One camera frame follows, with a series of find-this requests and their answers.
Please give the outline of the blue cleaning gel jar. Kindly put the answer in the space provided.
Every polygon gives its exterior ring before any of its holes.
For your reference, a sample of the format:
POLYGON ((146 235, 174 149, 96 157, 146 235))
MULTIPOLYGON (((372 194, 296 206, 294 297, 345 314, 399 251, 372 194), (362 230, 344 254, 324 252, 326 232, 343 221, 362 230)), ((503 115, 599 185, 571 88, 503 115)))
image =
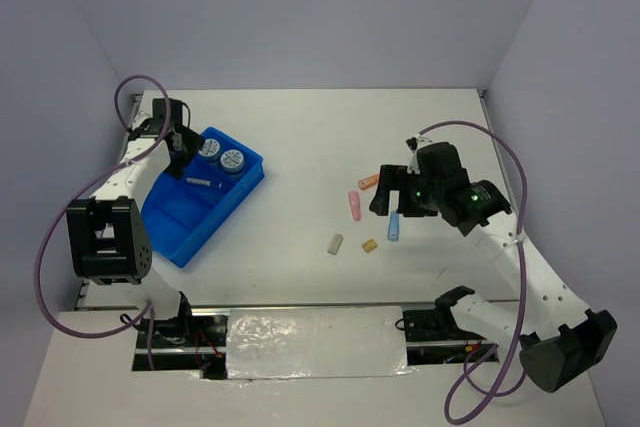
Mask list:
POLYGON ((221 157, 221 154, 222 154, 221 144, 215 138, 205 139, 200 149, 197 152, 198 158, 209 164, 217 163, 221 157))

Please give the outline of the light blue correction tape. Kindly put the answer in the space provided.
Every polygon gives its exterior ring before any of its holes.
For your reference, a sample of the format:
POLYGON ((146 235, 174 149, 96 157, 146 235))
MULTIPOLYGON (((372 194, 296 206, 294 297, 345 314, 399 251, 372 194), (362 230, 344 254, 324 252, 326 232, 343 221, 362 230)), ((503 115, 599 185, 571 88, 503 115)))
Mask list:
POLYGON ((400 216, 397 211, 392 211, 389 215, 387 239, 391 242, 399 240, 400 216))

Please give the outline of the blue white whiteboard marker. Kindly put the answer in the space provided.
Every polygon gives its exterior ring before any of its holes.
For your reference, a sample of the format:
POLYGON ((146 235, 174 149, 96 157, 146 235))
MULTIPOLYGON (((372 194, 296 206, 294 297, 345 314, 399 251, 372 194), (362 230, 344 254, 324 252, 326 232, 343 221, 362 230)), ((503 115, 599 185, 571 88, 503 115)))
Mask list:
POLYGON ((221 189, 223 187, 222 183, 214 182, 214 181, 208 180, 208 179, 185 177, 184 181, 187 184, 195 185, 195 186, 201 186, 201 187, 208 187, 208 188, 214 188, 214 189, 221 189))

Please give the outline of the small tan eraser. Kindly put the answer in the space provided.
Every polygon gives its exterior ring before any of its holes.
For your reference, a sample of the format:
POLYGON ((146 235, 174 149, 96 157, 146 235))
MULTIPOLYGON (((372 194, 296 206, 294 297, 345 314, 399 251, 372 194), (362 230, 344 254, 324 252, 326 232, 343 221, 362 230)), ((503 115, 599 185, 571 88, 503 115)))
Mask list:
POLYGON ((370 239, 362 244, 363 250, 367 253, 373 251, 376 247, 377 247, 377 243, 373 239, 370 239))

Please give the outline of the grey eraser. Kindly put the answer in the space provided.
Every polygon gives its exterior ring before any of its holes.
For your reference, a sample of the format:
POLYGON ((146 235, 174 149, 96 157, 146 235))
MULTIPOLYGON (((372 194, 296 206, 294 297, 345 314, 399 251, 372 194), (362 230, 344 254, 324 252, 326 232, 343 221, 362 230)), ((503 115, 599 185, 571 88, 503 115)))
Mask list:
POLYGON ((343 240, 344 237, 341 234, 334 234, 327 248, 327 252, 330 255, 336 255, 339 252, 343 240))

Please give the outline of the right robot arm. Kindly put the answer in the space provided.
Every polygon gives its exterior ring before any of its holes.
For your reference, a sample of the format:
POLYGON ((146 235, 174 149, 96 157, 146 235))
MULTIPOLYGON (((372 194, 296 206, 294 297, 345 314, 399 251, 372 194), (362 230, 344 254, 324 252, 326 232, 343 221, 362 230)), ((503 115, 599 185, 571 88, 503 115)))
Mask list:
POLYGON ((456 147, 420 136, 407 141, 407 165, 383 164, 369 205, 390 214, 390 195, 398 192, 397 213, 406 218, 441 217, 495 266, 523 301, 518 318, 460 286, 436 300, 436 330, 446 338, 464 331, 503 349, 519 343, 526 376, 553 393, 597 365, 618 325, 607 310, 595 311, 559 277, 524 233, 506 197, 488 180, 471 181, 456 147))

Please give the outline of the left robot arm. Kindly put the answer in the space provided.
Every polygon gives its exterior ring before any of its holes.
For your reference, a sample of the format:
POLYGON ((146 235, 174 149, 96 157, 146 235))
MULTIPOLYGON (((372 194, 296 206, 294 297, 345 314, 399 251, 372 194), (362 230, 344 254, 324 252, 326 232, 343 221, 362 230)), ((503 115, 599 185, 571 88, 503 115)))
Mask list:
POLYGON ((136 123, 122 160, 87 199, 66 208, 71 258, 77 277, 98 286, 122 284, 133 303, 153 304, 154 319, 138 330, 157 334, 175 346, 189 343, 196 321, 186 296, 169 286, 152 266, 153 249, 141 208, 163 174, 181 179, 204 138, 183 120, 181 100, 156 98, 152 113, 136 123))

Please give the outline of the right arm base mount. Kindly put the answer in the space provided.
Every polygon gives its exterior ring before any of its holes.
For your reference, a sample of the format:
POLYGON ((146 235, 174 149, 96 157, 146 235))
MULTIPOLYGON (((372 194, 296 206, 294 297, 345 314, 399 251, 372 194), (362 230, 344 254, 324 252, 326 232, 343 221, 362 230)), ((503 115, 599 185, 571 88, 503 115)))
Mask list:
POLYGON ((395 328, 404 334, 410 366, 477 361, 493 347, 479 334, 461 330, 449 311, 436 307, 403 310, 395 328))

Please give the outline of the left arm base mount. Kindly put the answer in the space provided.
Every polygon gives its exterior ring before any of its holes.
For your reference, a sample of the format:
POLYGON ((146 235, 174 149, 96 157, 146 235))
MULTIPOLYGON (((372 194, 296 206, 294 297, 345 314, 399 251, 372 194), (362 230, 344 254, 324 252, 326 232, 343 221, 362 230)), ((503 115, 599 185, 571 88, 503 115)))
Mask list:
POLYGON ((150 319, 135 326, 133 372, 191 372, 205 380, 225 380, 227 315, 194 315, 186 310, 171 320, 150 319))

